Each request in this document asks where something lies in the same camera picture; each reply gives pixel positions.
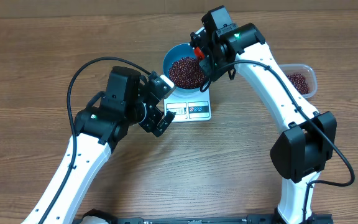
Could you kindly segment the red scoop blue handle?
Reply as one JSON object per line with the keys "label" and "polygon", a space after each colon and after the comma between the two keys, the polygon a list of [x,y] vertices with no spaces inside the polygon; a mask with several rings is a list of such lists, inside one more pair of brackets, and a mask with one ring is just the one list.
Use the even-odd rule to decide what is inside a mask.
{"label": "red scoop blue handle", "polygon": [[196,58],[199,60],[199,61],[202,61],[204,58],[205,58],[205,55],[204,53],[201,51],[201,49],[199,47],[195,47],[193,49],[194,51],[194,54],[196,56]]}

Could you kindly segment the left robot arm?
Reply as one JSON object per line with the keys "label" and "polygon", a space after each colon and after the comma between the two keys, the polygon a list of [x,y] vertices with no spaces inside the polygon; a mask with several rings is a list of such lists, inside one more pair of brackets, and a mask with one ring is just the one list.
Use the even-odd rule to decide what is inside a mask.
{"label": "left robot arm", "polygon": [[167,129],[174,114],[161,112],[157,104],[174,89],[165,75],[145,76],[113,67],[106,90],[77,113],[64,158],[25,223],[71,223],[96,174],[130,126],[138,124],[156,137]]}

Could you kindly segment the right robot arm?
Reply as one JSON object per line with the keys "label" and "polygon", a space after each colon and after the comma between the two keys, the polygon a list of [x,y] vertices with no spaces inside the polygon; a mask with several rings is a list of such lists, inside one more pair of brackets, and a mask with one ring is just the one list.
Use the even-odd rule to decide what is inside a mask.
{"label": "right robot arm", "polygon": [[281,199],[270,223],[332,223],[331,215],[311,211],[314,185],[333,154],[336,119],[320,113],[291,84],[275,61],[265,37],[248,23],[238,26],[224,6],[201,19],[203,30],[192,37],[207,82],[228,73],[241,75],[258,94],[278,129],[270,158],[282,176]]}

